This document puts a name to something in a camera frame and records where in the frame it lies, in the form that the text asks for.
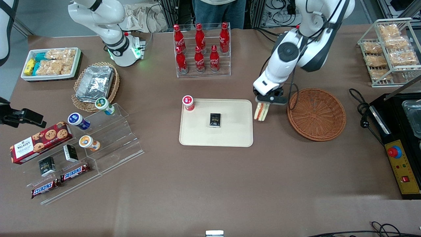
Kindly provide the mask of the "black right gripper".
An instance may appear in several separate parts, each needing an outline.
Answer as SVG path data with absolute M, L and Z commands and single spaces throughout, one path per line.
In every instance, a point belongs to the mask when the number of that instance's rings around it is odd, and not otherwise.
M 43 121 L 43 115 L 30 109 L 12 109 L 10 102 L 3 97 L 0 98 L 0 124 L 11 127 L 18 127 L 21 123 L 46 128 L 46 121 Z

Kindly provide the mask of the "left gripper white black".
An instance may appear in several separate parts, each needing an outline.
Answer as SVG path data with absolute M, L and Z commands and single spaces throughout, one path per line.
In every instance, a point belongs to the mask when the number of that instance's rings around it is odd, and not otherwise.
M 287 97 L 283 96 L 284 90 L 281 84 L 269 80 L 265 73 L 254 81 L 253 86 L 257 110 L 260 110 L 261 103 L 267 103 L 267 111 L 271 104 L 281 106 L 287 104 Z

